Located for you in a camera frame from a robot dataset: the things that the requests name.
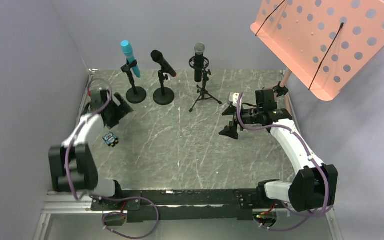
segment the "silver microphone grille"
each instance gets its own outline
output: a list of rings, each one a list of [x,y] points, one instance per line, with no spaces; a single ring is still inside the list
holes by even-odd
[[[204,51],[205,51],[205,45],[204,43],[202,42],[197,42],[195,44],[195,53],[198,54],[198,55],[202,55],[204,54]]]

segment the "microphone stand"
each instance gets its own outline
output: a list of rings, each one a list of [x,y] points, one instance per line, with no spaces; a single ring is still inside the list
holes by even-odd
[[[131,84],[131,88],[127,90],[126,99],[131,104],[140,104],[147,98],[147,91],[143,87],[135,86],[135,79],[131,69],[138,65],[138,61],[134,60],[132,63],[127,63],[121,67],[121,71],[127,74],[128,81]]]
[[[197,69],[197,67],[195,66],[195,57],[192,57],[190,60],[189,60],[189,66],[193,69]],[[222,104],[222,102],[220,100],[218,100],[217,98],[213,97],[211,94],[208,93],[208,91],[206,90],[206,86],[207,86],[207,82],[210,80],[208,78],[208,75],[211,75],[211,71],[207,68],[208,66],[210,65],[210,61],[204,57],[204,67],[202,68],[202,87],[200,87],[199,85],[196,85],[196,87],[198,88],[198,90],[196,91],[196,93],[199,94],[198,98],[195,100],[195,103],[192,105],[192,107],[189,109],[189,112],[191,113],[193,110],[194,110],[194,107],[195,105],[197,104],[197,102],[199,101],[203,101],[203,100],[208,100],[208,99],[213,99],[215,100],[218,104]]]
[[[155,90],[152,96],[154,102],[162,106],[171,104],[175,99],[175,93],[173,90],[168,87],[164,87],[164,80],[169,79],[169,76],[167,75],[168,73],[168,69],[164,69],[163,67],[161,67],[161,70],[158,71],[158,78],[161,87]]]

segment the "small toy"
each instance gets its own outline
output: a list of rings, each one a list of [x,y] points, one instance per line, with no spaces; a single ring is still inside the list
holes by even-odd
[[[119,143],[119,138],[112,132],[107,133],[102,139],[106,142],[108,147],[115,147]]]

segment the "perforated music stand desk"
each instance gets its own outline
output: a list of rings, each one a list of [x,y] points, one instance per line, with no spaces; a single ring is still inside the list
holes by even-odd
[[[344,23],[310,88],[320,100],[333,100],[384,47],[382,0],[282,2],[263,0],[251,30],[307,88]]]

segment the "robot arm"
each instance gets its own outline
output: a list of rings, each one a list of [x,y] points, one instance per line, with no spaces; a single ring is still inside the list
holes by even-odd
[[[92,112],[100,109],[107,102],[108,94],[107,90],[93,90],[90,93],[91,102],[86,108],[90,107]],[[68,156],[70,175],[76,190],[88,191],[89,194],[103,197],[114,197],[121,191],[118,182],[99,176],[89,148],[89,145],[96,141],[105,127],[111,129],[119,124],[125,115],[133,111],[119,93],[115,93],[114,96],[119,101],[119,105],[110,99],[109,104],[101,113],[82,115],[73,133],[61,145],[50,148],[49,165],[52,186],[56,192],[71,192],[65,161],[66,152],[72,141]]]
[[[238,139],[238,116],[236,112],[238,93],[230,94],[230,106],[223,115],[233,115],[229,123],[219,134],[233,139]],[[240,116],[244,124],[261,124],[262,126],[282,125],[269,127],[267,131],[280,143],[288,156],[296,177],[292,183],[282,182],[278,179],[266,180],[258,183],[257,192],[262,201],[280,200],[290,203],[298,212],[312,210],[323,206],[325,184],[320,172],[311,162],[301,141],[292,133],[299,136],[292,116],[286,109],[278,109],[274,92],[271,89],[255,92],[257,108],[241,109]],[[326,165],[308,147],[314,162],[322,169],[328,179],[329,194],[328,206],[335,202],[335,193],[338,180],[338,171],[333,165]]]

